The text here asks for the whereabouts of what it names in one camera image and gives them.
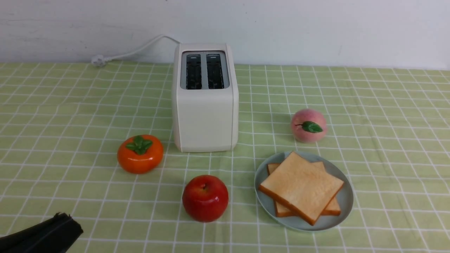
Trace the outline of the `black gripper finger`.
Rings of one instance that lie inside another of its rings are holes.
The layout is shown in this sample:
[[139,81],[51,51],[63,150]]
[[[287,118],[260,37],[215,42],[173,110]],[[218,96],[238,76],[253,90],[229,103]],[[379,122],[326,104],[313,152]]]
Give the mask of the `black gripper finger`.
[[65,253],[83,234],[81,225],[66,213],[22,231],[1,237],[2,253]]

